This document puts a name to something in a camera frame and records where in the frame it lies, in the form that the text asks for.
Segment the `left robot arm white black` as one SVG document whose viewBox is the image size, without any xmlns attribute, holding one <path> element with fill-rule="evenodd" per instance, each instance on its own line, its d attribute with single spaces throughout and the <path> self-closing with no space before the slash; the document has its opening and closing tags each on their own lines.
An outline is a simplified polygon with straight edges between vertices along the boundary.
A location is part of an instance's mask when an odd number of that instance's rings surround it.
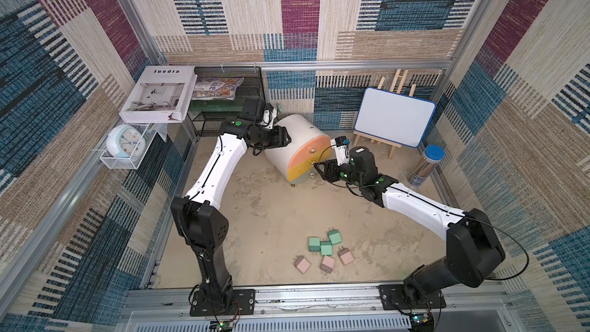
<svg viewBox="0 0 590 332">
<path fill-rule="evenodd" d="M 221 199 L 238 162 L 248 149 L 261 153 L 291 143 L 287 128 L 263 126 L 255 121 L 228 120 L 221 124 L 217 143 L 201 176 L 184 197 L 171 203 L 176 229 L 198 259 L 202 281 L 190 292 L 190 316 L 239 314 L 240 299 L 234 296 L 227 270 L 223 242 L 228 219 L 220 212 Z"/>
</svg>

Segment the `white round drawer cabinet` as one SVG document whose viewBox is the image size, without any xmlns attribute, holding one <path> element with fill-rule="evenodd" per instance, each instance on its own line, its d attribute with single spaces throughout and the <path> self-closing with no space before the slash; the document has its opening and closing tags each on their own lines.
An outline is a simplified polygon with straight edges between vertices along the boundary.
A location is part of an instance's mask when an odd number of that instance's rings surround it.
<svg viewBox="0 0 590 332">
<path fill-rule="evenodd" d="M 289 115 L 286 118 L 278 121 L 277 125 L 287 129 L 292 142 L 284 148 L 268 149 L 264 152 L 264 154 L 273 164 L 273 166 L 284 176 L 284 178 L 287 179 L 287 166 L 294 152 L 306 142 L 327 134 L 314 126 L 302 115 Z M 325 151 L 322 153 L 324 153 L 324 159 L 329 156 L 329 154 Z"/>
</svg>

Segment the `green plug cube one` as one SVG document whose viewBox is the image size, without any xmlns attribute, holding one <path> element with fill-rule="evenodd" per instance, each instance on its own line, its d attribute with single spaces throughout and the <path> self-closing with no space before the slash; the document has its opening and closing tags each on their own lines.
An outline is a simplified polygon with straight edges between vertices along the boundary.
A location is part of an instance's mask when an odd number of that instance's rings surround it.
<svg viewBox="0 0 590 332">
<path fill-rule="evenodd" d="M 339 230 L 332 229 L 327 232 L 327 237 L 332 245 L 341 244 L 343 239 Z"/>
</svg>

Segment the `pink top drawer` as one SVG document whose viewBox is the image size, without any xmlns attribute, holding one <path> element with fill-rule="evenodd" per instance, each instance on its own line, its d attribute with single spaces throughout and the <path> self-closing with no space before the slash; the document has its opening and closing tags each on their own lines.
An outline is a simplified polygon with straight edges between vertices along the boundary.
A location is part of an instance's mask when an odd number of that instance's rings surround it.
<svg viewBox="0 0 590 332">
<path fill-rule="evenodd" d="M 303 144 L 300 148 L 298 148 L 294 152 L 293 156 L 296 155 L 296 153 L 302 152 L 302 151 L 311 151 L 312 153 L 314 153 L 316 151 L 321 151 L 321 153 L 322 153 L 329 146 L 330 146 L 330 138 L 327 135 L 323 135 L 320 137 L 316 137 L 316 138 L 306 142 L 305 144 Z"/>
</svg>

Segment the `yellow drawer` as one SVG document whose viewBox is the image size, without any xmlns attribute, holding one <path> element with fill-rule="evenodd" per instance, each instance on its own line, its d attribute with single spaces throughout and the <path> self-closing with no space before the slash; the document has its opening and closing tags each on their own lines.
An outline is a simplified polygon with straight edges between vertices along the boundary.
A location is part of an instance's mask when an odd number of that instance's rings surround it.
<svg viewBox="0 0 590 332">
<path fill-rule="evenodd" d="M 313 168 L 313 163 L 318 162 L 321 151 L 312 153 L 311 151 L 302 151 L 296 153 L 287 166 L 287 179 L 296 181 L 299 177 L 309 172 Z"/>
</svg>

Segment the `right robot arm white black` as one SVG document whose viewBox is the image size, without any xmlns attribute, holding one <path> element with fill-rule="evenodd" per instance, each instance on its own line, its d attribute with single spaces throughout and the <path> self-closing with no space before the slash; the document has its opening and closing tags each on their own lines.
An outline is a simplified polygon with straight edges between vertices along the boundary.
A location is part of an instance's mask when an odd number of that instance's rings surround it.
<svg viewBox="0 0 590 332">
<path fill-rule="evenodd" d="M 313 163 L 324 181 L 344 183 L 354 195 L 405 215 L 446 243 L 445 256 L 404 279 L 400 292 L 404 307 L 425 307 L 442 289 L 456 284 L 477 288 L 505 260 L 496 230 L 483 211 L 463 211 L 419 195 L 396 178 L 379 173 L 366 147 L 330 147 L 336 153 L 334 159 Z"/>
</svg>

